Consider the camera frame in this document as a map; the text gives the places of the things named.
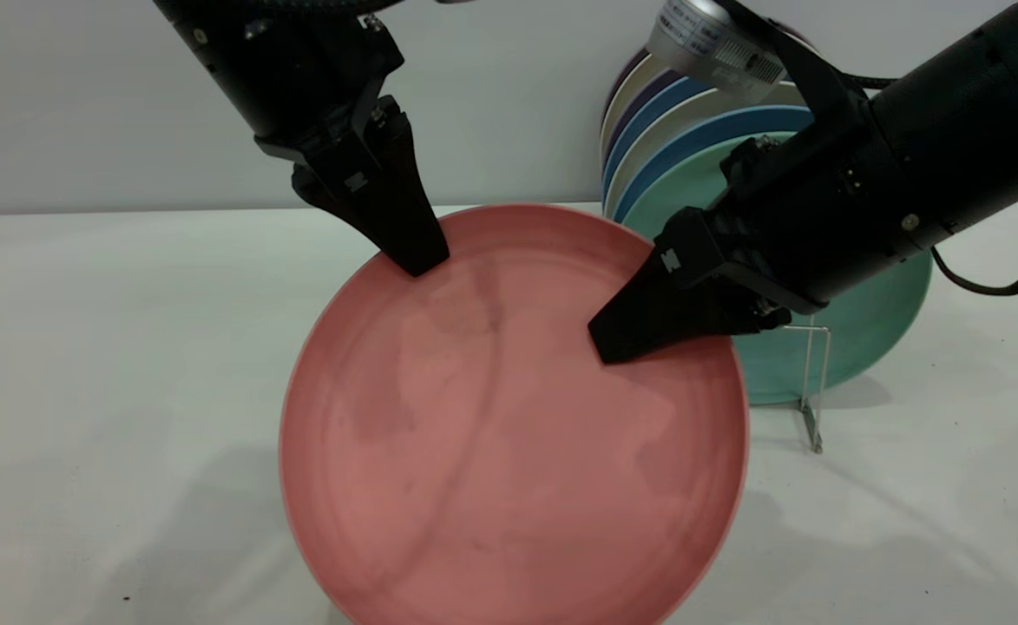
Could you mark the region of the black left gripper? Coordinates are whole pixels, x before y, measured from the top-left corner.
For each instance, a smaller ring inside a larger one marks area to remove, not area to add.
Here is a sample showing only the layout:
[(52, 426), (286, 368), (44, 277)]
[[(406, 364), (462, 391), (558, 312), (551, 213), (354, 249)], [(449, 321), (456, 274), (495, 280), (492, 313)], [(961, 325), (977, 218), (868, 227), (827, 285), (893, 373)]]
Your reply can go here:
[(370, 121), (386, 77), (404, 63), (390, 31), (358, 17), (172, 17), (171, 24), (264, 154), (297, 163), (374, 155), (380, 165), (295, 165), (299, 198), (358, 230), (410, 276), (450, 259), (408, 115), (385, 108)]

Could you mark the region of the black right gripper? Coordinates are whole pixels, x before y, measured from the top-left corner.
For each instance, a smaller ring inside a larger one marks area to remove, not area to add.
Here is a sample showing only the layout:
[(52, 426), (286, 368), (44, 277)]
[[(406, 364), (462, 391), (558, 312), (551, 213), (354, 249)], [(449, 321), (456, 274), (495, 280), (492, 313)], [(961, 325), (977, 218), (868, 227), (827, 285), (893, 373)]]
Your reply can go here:
[(818, 312), (923, 252), (903, 228), (908, 178), (866, 96), (814, 115), (801, 104), (731, 112), (750, 141), (726, 156), (727, 190), (710, 214), (683, 208), (652, 252), (589, 321), (603, 363), (627, 363), (693, 338), (748, 336)]

